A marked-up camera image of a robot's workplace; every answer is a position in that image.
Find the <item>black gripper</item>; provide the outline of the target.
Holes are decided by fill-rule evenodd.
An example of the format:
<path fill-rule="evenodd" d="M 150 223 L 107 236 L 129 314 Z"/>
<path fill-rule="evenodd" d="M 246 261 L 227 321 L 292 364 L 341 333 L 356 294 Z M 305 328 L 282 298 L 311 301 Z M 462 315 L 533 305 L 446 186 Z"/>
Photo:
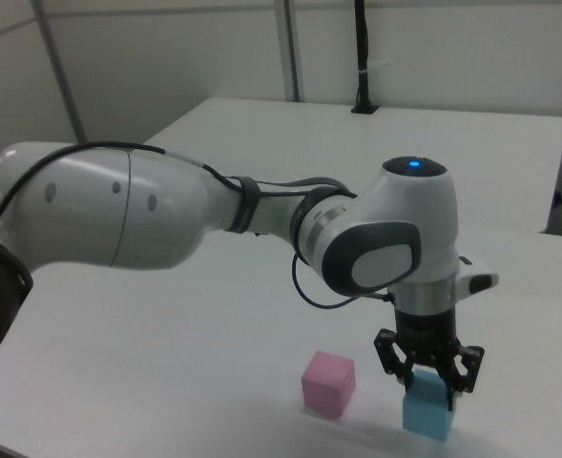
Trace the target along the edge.
<path fill-rule="evenodd" d="M 395 322 L 396 333 L 383 328 L 374 339 L 374 347 L 385 373 L 395 375 L 401 385 L 410 387 L 415 364 L 433 367 L 444 378 L 448 410 L 454 411 L 456 398 L 474 390 L 485 349 L 458 343 L 454 309 L 427 316 L 396 309 Z M 394 344 L 406 355 L 403 362 Z"/>

